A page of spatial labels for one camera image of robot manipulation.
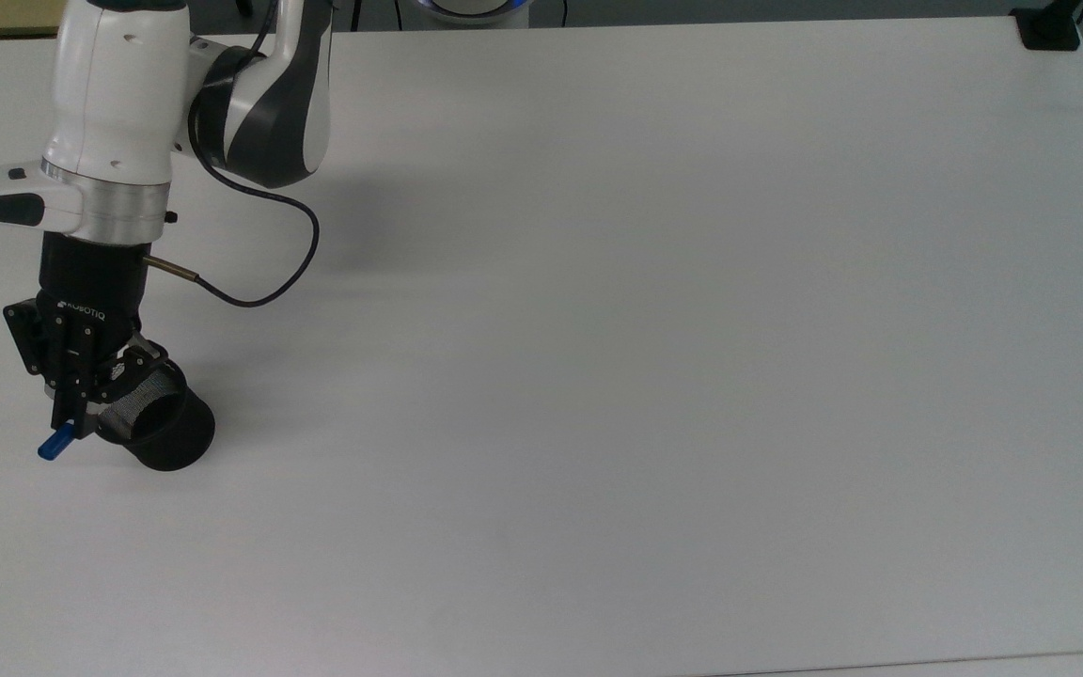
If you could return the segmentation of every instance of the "black cylindrical object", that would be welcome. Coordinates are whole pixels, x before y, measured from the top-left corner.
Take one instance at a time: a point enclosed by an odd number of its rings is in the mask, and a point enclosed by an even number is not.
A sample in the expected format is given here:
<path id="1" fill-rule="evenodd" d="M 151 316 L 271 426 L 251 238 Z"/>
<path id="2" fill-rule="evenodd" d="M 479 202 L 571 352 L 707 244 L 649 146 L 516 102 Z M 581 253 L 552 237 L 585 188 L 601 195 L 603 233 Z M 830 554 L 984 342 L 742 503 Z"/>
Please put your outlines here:
<path id="1" fill-rule="evenodd" d="M 153 470 L 181 470 L 203 457 L 216 437 L 216 417 L 186 378 L 167 361 L 131 393 L 99 415 L 99 437 Z"/>

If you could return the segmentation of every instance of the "black button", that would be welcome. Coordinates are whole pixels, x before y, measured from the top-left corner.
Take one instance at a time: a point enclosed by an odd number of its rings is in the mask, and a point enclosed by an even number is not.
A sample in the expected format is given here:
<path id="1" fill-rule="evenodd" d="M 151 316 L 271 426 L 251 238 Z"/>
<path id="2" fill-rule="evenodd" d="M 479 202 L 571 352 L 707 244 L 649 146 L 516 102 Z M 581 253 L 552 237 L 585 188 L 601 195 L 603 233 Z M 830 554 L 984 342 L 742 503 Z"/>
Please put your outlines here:
<path id="1" fill-rule="evenodd" d="M 39 225 L 44 219 L 44 198 L 35 193 L 0 196 L 0 223 Z"/>

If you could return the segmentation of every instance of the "gray floor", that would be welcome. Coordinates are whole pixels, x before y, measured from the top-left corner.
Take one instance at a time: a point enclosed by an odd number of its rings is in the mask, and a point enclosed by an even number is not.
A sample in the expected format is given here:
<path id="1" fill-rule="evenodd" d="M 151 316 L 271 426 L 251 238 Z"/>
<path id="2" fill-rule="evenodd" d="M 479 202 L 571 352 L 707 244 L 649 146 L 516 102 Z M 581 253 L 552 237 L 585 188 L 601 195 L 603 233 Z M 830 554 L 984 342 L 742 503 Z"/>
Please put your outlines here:
<path id="1" fill-rule="evenodd" d="M 395 0 L 364 0 L 358 30 L 395 30 Z M 423 23 L 410 4 L 403 4 L 405 30 L 420 30 Z M 812 21 L 859 17 L 970 17 L 1005 16 L 1014 8 L 1042 8 L 1045 0 L 567 0 L 566 24 L 677 25 L 678 23 L 727 23 Z M 257 31 L 266 0 L 253 0 L 257 16 L 244 18 L 233 0 L 188 0 L 195 32 L 234 34 Z M 353 0 L 335 0 L 338 27 L 348 27 Z M 534 26 L 558 26 L 562 0 L 536 0 Z"/>

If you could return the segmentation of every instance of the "blue tab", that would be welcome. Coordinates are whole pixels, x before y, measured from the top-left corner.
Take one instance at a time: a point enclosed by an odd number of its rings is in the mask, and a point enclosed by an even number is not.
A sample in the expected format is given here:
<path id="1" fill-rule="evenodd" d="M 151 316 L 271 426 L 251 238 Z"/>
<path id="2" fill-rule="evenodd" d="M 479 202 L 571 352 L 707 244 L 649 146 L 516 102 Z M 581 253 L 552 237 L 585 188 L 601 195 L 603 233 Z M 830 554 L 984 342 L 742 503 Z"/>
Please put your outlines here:
<path id="1" fill-rule="evenodd" d="M 53 432 L 52 437 L 49 437 L 43 445 L 40 445 L 39 450 L 36 450 L 36 453 L 42 459 L 55 459 L 60 457 L 61 452 L 65 451 L 65 446 L 69 446 L 69 442 L 73 441 L 74 421 L 69 420 L 63 427 L 57 428 L 56 432 Z"/>

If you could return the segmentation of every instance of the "black mount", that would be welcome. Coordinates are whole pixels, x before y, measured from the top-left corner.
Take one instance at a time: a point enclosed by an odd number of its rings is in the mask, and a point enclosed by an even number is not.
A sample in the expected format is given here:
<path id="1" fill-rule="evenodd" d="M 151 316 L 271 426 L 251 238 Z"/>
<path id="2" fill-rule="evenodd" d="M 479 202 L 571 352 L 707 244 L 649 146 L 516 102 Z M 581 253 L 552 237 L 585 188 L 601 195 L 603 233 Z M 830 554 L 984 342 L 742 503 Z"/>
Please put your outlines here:
<path id="1" fill-rule="evenodd" d="M 1075 52 L 1080 34 L 1072 13 L 1083 0 L 1054 0 L 1042 10 L 1018 9 L 1009 12 L 1018 18 L 1018 34 L 1022 45 L 1038 52 Z"/>

